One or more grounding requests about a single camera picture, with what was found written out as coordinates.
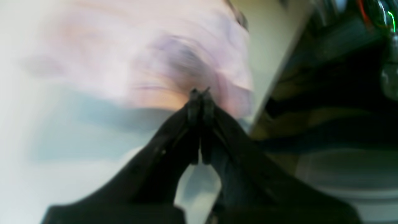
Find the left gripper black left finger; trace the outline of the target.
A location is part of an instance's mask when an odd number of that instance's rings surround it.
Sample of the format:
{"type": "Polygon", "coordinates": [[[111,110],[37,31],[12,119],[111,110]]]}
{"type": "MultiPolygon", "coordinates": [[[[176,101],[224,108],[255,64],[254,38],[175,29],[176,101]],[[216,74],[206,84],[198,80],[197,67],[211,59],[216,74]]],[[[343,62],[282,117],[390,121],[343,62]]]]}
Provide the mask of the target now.
{"type": "Polygon", "coordinates": [[[109,182],[84,199],[52,206],[43,224],[185,224],[174,206],[180,177],[198,161],[201,93],[163,123],[148,144],[109,182]]]}

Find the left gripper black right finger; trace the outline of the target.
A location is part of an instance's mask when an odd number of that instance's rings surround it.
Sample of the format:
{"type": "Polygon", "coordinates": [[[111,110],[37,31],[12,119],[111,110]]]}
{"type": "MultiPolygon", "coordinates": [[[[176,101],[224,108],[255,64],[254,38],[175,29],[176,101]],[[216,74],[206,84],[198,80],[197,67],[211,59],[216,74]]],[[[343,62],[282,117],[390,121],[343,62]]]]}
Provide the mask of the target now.
{"type": "Polygon", "coordinates": [[[222,183],[218,224],[361,224],[348,203],[285,172],[247,136],[235,119],[202,93],[201,152],[222,183]]]}

